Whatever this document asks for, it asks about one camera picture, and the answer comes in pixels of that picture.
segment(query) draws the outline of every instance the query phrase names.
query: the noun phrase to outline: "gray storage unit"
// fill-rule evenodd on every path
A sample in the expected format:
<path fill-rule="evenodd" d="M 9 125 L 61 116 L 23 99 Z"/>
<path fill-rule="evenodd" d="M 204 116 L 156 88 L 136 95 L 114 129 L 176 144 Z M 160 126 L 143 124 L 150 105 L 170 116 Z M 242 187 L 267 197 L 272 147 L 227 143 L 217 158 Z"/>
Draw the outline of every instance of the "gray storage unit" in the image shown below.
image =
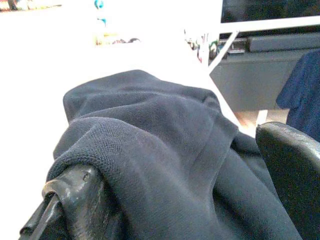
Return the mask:
<path fill-rule="evenodd" d="M 286 45 L 280 40 L 294 43 L 296 38 L 301 41 L 296 45 L 303 46 L 303 39 L 320 39 L 320 33 L 308 35 L 250 37 L 245 53 L 229 54 L 223 59 L 210 76 L 231 109 L 234 112 L 277 109 L 277 96 L 297 61 L 303 54 L 320 46 L 320 40 L 314 41 L 314 45 L 305 41 L 308 47 L 313 47 L 309 49 L 277 50 L 277 47 L 283 49 Z"/>

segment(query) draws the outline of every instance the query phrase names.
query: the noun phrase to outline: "blue object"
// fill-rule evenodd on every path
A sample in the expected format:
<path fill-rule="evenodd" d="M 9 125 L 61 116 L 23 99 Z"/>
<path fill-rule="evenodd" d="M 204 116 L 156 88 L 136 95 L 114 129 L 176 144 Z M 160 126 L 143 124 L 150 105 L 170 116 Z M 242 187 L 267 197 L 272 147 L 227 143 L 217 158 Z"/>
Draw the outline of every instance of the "blue object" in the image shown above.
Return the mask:
<path fill-rule="evenodd" d="M 94 5 L 97 9 L 102 9 L 105 3 L 103 0 L 94 0 Z"/>
<path fill-rule="evenodd" d="M 276 99 L 286 124 L 320 142 L 320 49 L 301 57 Z"/>

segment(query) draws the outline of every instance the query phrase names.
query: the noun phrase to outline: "tv screen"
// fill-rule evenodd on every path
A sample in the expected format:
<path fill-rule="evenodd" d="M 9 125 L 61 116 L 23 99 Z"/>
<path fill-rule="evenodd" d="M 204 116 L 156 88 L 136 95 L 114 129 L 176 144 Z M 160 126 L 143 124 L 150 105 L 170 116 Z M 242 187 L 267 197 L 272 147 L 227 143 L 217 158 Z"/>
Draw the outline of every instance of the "tv screen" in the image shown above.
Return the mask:
<path fill-rule="evenodd" d="M 320 0 L 223 0 L 222 23 L 320 16 Z M 239 37 L 320 32 L 320 26 L 242 32 Z"/>

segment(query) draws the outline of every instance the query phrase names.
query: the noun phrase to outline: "knit fabric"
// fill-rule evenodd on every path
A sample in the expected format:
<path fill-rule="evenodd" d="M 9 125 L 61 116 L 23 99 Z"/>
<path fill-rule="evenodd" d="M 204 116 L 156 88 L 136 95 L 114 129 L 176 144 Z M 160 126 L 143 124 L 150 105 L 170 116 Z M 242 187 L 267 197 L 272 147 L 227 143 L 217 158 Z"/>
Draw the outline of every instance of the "knit fabric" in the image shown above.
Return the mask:
<path fill-rule="evenodd" d="M 72 89 L 64 107 L 69 128 L 47 180 L 70 165 L 97 167 L 127 239 L 301 239 L 254 140 L 211 91 L 134 70 Z"/>

